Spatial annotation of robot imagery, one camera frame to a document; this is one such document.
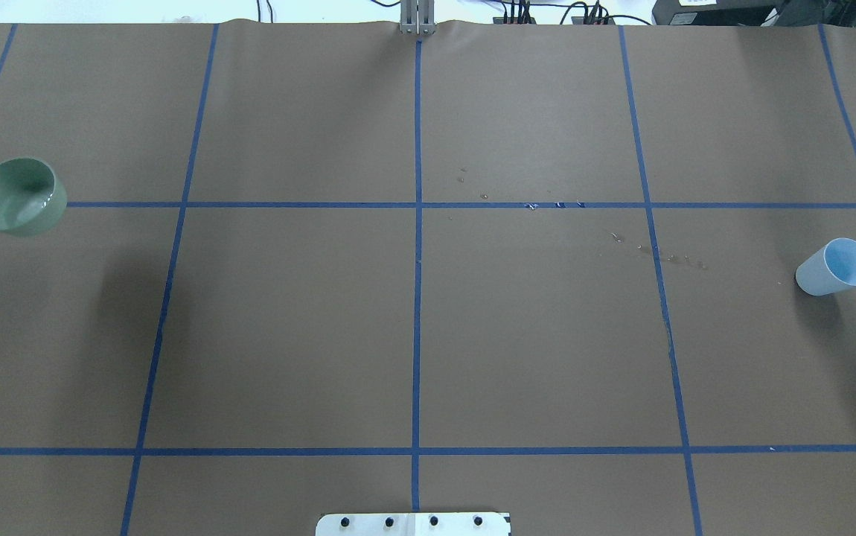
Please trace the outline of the green ceramic bowl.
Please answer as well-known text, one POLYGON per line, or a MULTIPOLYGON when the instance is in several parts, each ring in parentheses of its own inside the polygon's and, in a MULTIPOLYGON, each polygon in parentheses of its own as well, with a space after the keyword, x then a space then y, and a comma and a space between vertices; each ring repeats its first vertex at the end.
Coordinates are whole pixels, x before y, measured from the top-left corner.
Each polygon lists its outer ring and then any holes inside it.
POLYGON ((17 157, 0 163, 0 233, 45 233, 60 221, 67 202, 67 190, 47 162, 17 157))

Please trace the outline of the light blue plastic cup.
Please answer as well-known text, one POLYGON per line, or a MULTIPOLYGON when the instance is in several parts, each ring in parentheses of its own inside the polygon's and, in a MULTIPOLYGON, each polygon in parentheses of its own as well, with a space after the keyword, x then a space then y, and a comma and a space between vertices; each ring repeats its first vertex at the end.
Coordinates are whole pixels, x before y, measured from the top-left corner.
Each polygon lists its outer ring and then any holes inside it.
POLYGON ((856 240, 835 238, 796 268, 796 285, 810 296, 828 296, 856 288, 856 240))

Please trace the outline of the aluminium frame post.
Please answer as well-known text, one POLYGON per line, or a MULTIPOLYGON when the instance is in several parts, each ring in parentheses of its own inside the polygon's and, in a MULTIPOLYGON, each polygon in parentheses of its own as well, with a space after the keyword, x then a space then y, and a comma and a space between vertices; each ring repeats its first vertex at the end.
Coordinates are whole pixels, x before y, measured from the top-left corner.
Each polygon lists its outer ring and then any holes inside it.
POLYGON ((400 32, 406 35, 432 35, 437 30, 434 0, 400 1, 400 32))

